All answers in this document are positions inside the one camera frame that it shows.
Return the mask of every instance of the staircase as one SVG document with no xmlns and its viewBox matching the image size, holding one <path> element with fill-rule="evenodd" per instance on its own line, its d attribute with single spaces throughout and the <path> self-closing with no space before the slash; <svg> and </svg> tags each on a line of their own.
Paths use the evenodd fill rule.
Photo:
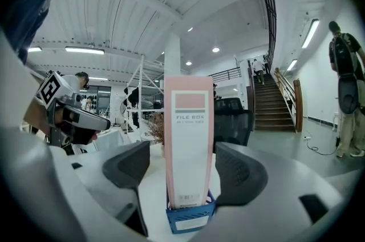
<svg viewBox="0 0 365 242">
<path fill-rule="evenodd" d="M 265 85 L 254 77 L 255 130 L 291 131 L 295 126 L 281 92 L 270 74 L 263 76 Z"/>
</svg>

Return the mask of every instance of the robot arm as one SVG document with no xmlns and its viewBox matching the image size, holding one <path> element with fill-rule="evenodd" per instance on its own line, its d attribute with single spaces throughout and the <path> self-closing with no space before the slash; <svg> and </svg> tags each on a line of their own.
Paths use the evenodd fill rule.
<svg viewBox="0 0 365 242">
<path fill-rule="evenodd" d="M 48 75 L 38 94 L 46 108 L 52 146 L 87 144 L 95 131 L 110 128 L 109 120 L 81 109 L 81 96 L 56 72 Z M 55 124 L 58 109 L 63 109 L 61 124 Z"/>
</svg>

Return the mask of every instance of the chair backrest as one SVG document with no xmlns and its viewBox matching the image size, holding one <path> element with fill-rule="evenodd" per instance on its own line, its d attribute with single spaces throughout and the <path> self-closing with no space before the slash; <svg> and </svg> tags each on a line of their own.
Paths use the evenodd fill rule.
<svg viewBox="0 0 365 242">
<path fill-rule="evenodd" d="M 253 120 L 253 113 L 243 109 L 239 98 L 215 100 L 214 145 L 216 142 L 228 142 L 247 146 Z"/>
</svg>

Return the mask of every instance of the fluorescent light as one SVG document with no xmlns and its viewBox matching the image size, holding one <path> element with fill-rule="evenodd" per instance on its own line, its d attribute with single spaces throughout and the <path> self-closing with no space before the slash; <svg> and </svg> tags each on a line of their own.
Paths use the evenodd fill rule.
<svg viewBox="0 0 365 242">
<path fill-rule="evenodd" d="M 36 51 L 42 51 L 42 49 L 40 48 L 40 47 L 29 47 L 28 48 L 28 52 L 29 53 L 34 53 L 34 52 L 36 52 Z"/>
<path fill-rule="evenodd" d="M 106 79 L 106 78 L 94 78 L 94 77 L 92 77 L 92 76 L 89 76 L 89 79 L 90 79 L 90 80 L 108 80 L 108 79 Z"/>
<path fill-rule="evenodd" d="M 317 29 L 318 25 L 319 25 L 319 20 L 314 19 L 314 20 L 312 21 L 312 23 L 311 23 L 310 27 L 309 27 L 309 32 L 308 32 L 308 34 L 307 34 L 306 39 L 304 40 L 304 43 L 303 43 L 302 48 L 307 48 L 307 47 L 308 47 L 309 42 L 312 40 L 312 37 L 313 37 L 313 35 L 314 35 L 314 33 L 315 33 L 315 31 L 316 31 L 316 29 Z"/>
<path fill-rule="evenodd" d="M 293 60 L 291 62 L 291 64 L 290 64 L 290 66 L 287 68 L 287 70 L 290 71 L 293 68 L 293 66 L 295 66 L 295 64 L 297 63 L 297 61 L 298 61 L 297 59 Z"/>
<path fill-rule="evenodd" d="M 104 54 L 104 50 L 95 49 L 95 48 L 86 48 L 86 47 L 65 47 L 66 51 L 69 53 L 92 53 L 92 54 Z"/>
</svg>

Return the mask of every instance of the blue basket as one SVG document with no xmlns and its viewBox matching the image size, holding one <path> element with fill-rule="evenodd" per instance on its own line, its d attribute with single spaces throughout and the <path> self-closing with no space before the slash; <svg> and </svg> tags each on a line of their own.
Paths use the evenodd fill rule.
<svg viewBox="0 0 365 242">
<path fill-rule="evenodd" d="M 170 209 L 167 194 L 166 214 L 173 234 L 194 232 L 202 229 L 212 218 L 216 201 L 210 191 L 206 199 L 207 204 L 193 208 Z"/>
</svg>

